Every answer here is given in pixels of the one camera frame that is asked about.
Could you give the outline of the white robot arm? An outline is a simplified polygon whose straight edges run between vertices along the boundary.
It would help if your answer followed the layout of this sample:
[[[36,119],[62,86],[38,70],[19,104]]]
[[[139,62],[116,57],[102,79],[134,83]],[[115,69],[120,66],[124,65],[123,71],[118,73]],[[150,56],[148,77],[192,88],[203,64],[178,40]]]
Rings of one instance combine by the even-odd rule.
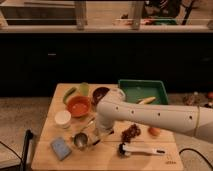
[[[131,121],[213,143],[213,109],[199,106],[135,104],[110,89],[96,106],[96,128],[112,130],[116,121]]]

